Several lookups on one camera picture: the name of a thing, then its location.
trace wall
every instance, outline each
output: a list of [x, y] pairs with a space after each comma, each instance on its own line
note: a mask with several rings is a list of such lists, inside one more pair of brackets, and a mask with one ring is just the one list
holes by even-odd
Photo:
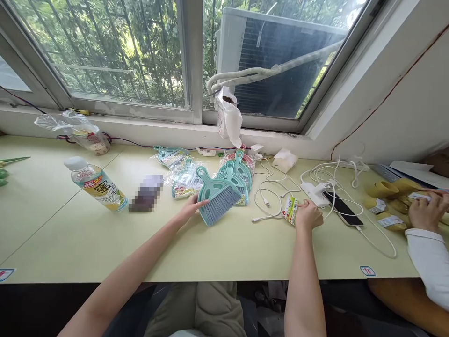
[[[332, 147], [353, 131], [388, 94], [394, 83], [448, 24], [449, 2], [444, 0], [391, 1], [383, 20], [364, 39], [357, 53], [318, 107], [319, 118], [306, 136], [242, 130], [247, 145], [261, 143], [275, 153], [287, 147], [301, 158], [329, 159]], [[366, 162], [412, 161], [445, 141], [449, 127], [445, 84], [449, 67], [449, 33], [427, 52], [377, 113], [340, 145], [342, 158], [360, 154]], [[0, 107], [0, 130], [8, 134], [55, 137], [32, 122], [32, 108]], [[168, 124], [141, 119], [92, 116], [109, 134], [141, 144], [163, 146], [230, 147], [217, 128]]]

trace white cable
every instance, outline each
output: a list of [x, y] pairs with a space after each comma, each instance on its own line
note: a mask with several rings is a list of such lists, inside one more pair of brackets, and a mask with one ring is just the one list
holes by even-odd
[[[255, 172], [255, 174], [268, 174], [268, 176], [265, 178], [265, 180], [263, 181], [263, 182], [261, 182], [261, 184], [260, 184], [260, 186], [259, 186], [259, 189], [256, 191], [256, 193], [254, 194], [254, 203], [256, 204], [256, 206], [262, 211], [262, 212], [264, 212], [267, 216], [266, 217], [261, 217], [261, 218], [254, 218], [254, 219], [252, 219], [251, 221], [252, 222], [257, 222], [257, 221], [260, 221], [260, 220], [265, 220], [265, 219], [272, 219], [272, 218], [283, 218], [284, 216], [282, 216], [282, 215], [280, 215], [281, 214], [281, 212], [282, 212], [282, 200], [281, 200], [281, 198], [283, 198], [283, 197], [285, 197], [287, 194], [291, 194], [292, 196], [293, 196], [293, 194], [292, 194], [292, 192], [300, 192], [301, 191], [301, 187], [299, 187], [299, 185], [289, 176], [289, 175], [285, 175], [285, 177], [283, 178], [283, 179], [273, 179], [273, 180], [270, 180], [269, 178], [275, 173], [274, 172], [274, 169], [273, 169], [273, 167], [271, 166], [271, 164], [270, 164], [270, 162], [268, 161], [268, 159], [266, 159], [266, 158], [262, 158], [262, 160], [266, 160], [266, 162], [267, 162], [267, 164], [269, 165], [269, 169], [265, 166], [265, 165], [263, 165], [263, 163], [262, 163], [262, 161], [261, 161], [261, 165], [264, 167], [264, 169], [266, 169], [268, 172]], [[283, 184], [282, 184], [282, 181], [284, 181], [284, 180], [286, 180], [286, 179], [290, 179], [299, 189], [298, 190], [290, 190], [290, 189], [288, 189], [286, 186], [284, 186]], [[284, 194], [282, 194], [282, 195], [278, 195], [278, 194], [276, 194], [275, 192], [273, 192], [272, 190], [269, 190], [269, 189], [267, 189], [267, 188], [263, 188], [262, 186], [263, 186], [263, 184], [264, 183], [277, 183], [277, 184], [279, 184], [279, 185], [281, 185], [284, 189], [286, 189], [287, 190], [287, 192], [286, 193], [284, 193]], [[265, 197], [264, 197], [264, 195], [263, 195], [263, 192], [262, 191], [268, 191], [268, 192], [270, 192], [270, 193], [272, 193], [272, 194], [274, 194], [276, 197], [277, 197], [277, 199], [278, 199], [278, 201], [279, 201], [279, 211], [277, 212], [277, 213], [270, 213], [270, 212], [268, 212], [268, 211], [266, 211], [258, 202], [257, 202], [257, 193], [260, 193], [261, 194], [261, 197], [262, 197], [262, 199], [263, 199], [263, 203], [265, 204], [265, 206], [266, 207], [268, 207], [268, 208], [270, 208], [271, 207], [271, 205], [270, 205], [270, 203], [267, 201], [267, 199], [265, 199]]]
[[[295, 59], [292, 59], [290, 61], [287, 61], [281, 65], [274, 65], [271, 69], [257, 67], [257, 68], [249, 68], [249, 69], [245, 69], [245, 70], [240, 70], [240, 71], [236, 71], [236, 72], [215, 74], [207, 81], [207, 91], [210, 95], [210, 102], [214, 103], [213, 93], [220, 90], [224, 86], [231, 87], [231, 86], [240, 85], [240, 84], [253, 83], [253, 82], [257, 82], [257, 81], [263, 80], [263, 79], [271, 77], [271, 76], [278, 75], [278, 74], [286, 72], [287, 70], [290, 70], [294, 67], [300, 66], [304, 63], [308, 63], [308, 62], [314, 61], [316, 59], [320, 59], [324, 55], [329, 55], [330, 53], [338, 50], [342, 43], [343, 43], [343, 40], [336, 42], [334, 44], [331, 44], [322, 49], [318, 49], [317, 51], [313, 51], [311, 53], [308, 53], [308, 54], [302, 55], [300, 57], [297, 57]], [[229, 80], [214, 85], [214, 83], [217, 80], [223, 80], [223, 79], [229, 79]]]
[[[350, 163], [352, 163], [352, 164], [354, 165], [355, 176], [354, 176], [354, 180], [353, 180], [352, 183], [351, 183], [351, 186], [352, 186], [353, 188], [356, 188], [356, 187], [358, 186], [358, 177], [359, 177], [360, 173], [362, 172], [362, 170], [360, 170], [359, 172], [357, 172], [357, 165], [355, 164], [355, 162], [353, 162], [353, 161], [342, 161], [342, 160], [340, 160], [340, 158], [339, 158], [339, 160], [336, 161], [336, 162], [319, 164], [319, 165], [315, 166], [315, 168], [313, 168], [312, 170], [308, 170], [308, 171], [303, 172], [303, 173], [301, 174], [301, 176], [300, 176], [301, 182], [302, 182], [302, 183], [304, 182], [304, 180], [303, 180], [303, 175], [304, 175], [305, 173], [307, 173], [307, 172], [309, 172], [309, 177], [310, 177], [312, 180], [316, 181], [317, 183], [321, 183], [321, 180], [324, 181], [324, 179], [320, 179], [320, 178], [319, 178], [319, 176], [318, 176], [319, 173], [325, 173], [325, 174], [329, 175], [330, 177], [332, 177], [332, 178], [336, 181], [336, 186], [337, 186], [339, 189], [341, 189], [343, 192], [345, 192], [345, 193], [348, 195], [348, 197], [350, 198], [350, 200], [348, 200], [348, 199], [343, 199], [343, 198], [341, 198], [341, 197], [336, 196], [336, 194], [335, 194], [335, 191], [336, 191], [336, 190], [335, 190], [335, 185], [332, 184], [332, 187], [333, 187], [333, 202], [332, 202], [332, 206], [331, 206], [330, 212], [326, 215], [326, 217], [325, 217], [324, 219], [326, 219], [326, 218], [332, 213], [332, 211], [334, 211], [334, 212], [336, 212], [336, 213], [339, 213], [339, 214], [341, 214], [341, 215], [347, 215], [347, 216], [357, 216], [357, 215], [363, 214], [363, 215], [365, 216], [365, 218], [367, 218], [368, 221], [371, 222], [371, 224], [372, 224], [374, 227], [376, 227], [376, 229], [377, 229], [379, 232], [381, 232], [382, 235], [383, 235], [383, 236], [387, 239], [387, 241], [390, 243], [391, 247], [393, 248], [393, 254], [390, 255], [390, 254], [387, 254], [387, 253], [385, 253], [384, 251], [382, 251], [378, 246], [376, 246], [376, 244], [375, 244], [373, 241], [371, 241], [371, 240], [366, 236], [366, 234], [362, 231], [362, 229], [361, 229], [359, 226], [355, 226], [355, 228], [357, 228], [357, 230], [363, 235], [363, 237], [364, 237], [364, 238], [365, 238], [365, 239], [366, 239], [366, 240], [367, 240], [367, 241], [368, 241], [368, 242], [369, 242], [369, 243], [370, 243], [370, 244], [371, 244], [377, 251], [379, 251], [382, 255], [384, 255], [384, 256], [386, 256], [386, 257], [388, 257], [388, 258], [396, 258], [397, 255], [398, 255], [398, 254], [397, 254], [397, 251], [396, 251], [396, 247], [394, 247], [394, 244], [391, 242], [391, 240], [388, 238], [388, 236], [383, 232], [383, 230], [382, 230], [377, 224], [375, 224], [375, 223], [374, 223], [374, 222], [373, 222], [373, 221], [366, 215], [366, 212], [365, 212], [363, 206], [360, 205], [359, 203], [355, 202], [354, 199], [352, 198], [352, 196], [351, 196], [351, 195], [350, 195], [350, 194], [343, 188], [343, 186], [336, 180], [337, 168], [338, 168], [338, 166], [340, 165], [341, 162], [350, 162]], [[329, 166], [330, 164], [337, 164], [337, 165], [336, 165], [335, 168], [334, 168], [334, 167], [332, 167], [332, 166]], [[333, 174], [330, 173], [330, 172], [327, 171], [327, 170], [322, 170], [322, 169], [324, 169], [324, 168], [331, 168], [331, 169], [333, 169], [333, 170], [334, 170], [334, 171], [333, 171]], [[344, 200], [344, 201], [348, 201], [348, 202], [351, 202], [351, 203], [356, 204], [357, 206], [360, 207], [361, 212], [358, 213], [358, 214], [344, 214], [344, 213], [341, 213], [341, 212], [335, 210], [335, 200], [336, 200], [336, 199], [340, 199], [340, 200]]]

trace white sleeve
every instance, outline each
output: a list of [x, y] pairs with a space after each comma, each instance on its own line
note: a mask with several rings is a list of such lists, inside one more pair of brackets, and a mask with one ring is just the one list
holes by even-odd
[[443, 237], [423, 229], [406, 230], [408, 254], [432, 302], [449, 311], [449, 253]]

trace bottle cap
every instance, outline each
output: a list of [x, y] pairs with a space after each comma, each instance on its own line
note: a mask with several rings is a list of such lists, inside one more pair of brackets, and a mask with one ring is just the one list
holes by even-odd
[[77, 171], [85, 168], [88, 163], [83, 157], [70, 157], [64, 160], [64, 165], [71, 171]]

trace light green desk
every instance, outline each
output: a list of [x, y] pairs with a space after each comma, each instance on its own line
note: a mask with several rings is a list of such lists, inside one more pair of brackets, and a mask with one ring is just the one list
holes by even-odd
[[[64, 158], [83, 155], [89, 162], [104, 167], [131, 199], [145, 175], [167, 172], [156, 159], [150, 158], [156, 153], [152, 149], [112, 146], [105, 156], [89, 157], [78, 146], [58, 140], [1, 137], [0, 157], [6, 151], [6, 157], [31, 155], [33, 160], [11, 165], [14, 180], [10, 179], [7, 189], [0, 189], [1, 214], [7, 219], [0, 227], [1, 246], [7, 247], [2, 247], [2, 257], [7, 259], [0, 268], [16, 268], [5, 283], [101, 282], [184, 204], [182, 200], [173, 200], [170, 189], [165, 188], [153, 212], [111, 212], [78, 190], [63, 165]], [[199, 160], [210, 171], [219, 168], [218, 158]], [[299, 160], [289, 174], [299, 181], [301, 172], [318, 163]], [[263, 168], [258, 164], [256, 171], [262, 172]], [[354, 190], [350, 187], [353, 174], [352, 170], [341, 168], [338, 179], [355, 200], [361, 201], [363, 185], [380, 177], [373, 172], [362, 173], [361, 186]], [[288, 279], [294, 227], [284, 219], [251, 222], [252, 218], [263, 216], [253, 197], [265, 177], [255, 176], [248, 207], [233, 207], [215, 226], [207, 227], [199, 214], [193, 217], [146, 281]], [[274, 178], [282, 177], [276, 171]], [[28, 193], [22, 192], [21, 181], [28, 184]], [[294, 194], [305, 198], [303, 192]], [[267, 198], [276, 205], [268, 193]], [[391, 252], [379, 231], [369, 222], [365, 225], [366, 235]], [[371, 267], [382, 278], [417, 277], [404, 235], [385, 232], [396, 246], [396, 259], [381, 255], [356, 229], [345, 226], [336, 214], [331, 214], [313, 235], [319, 278], [365, 278], [360, 266]]]

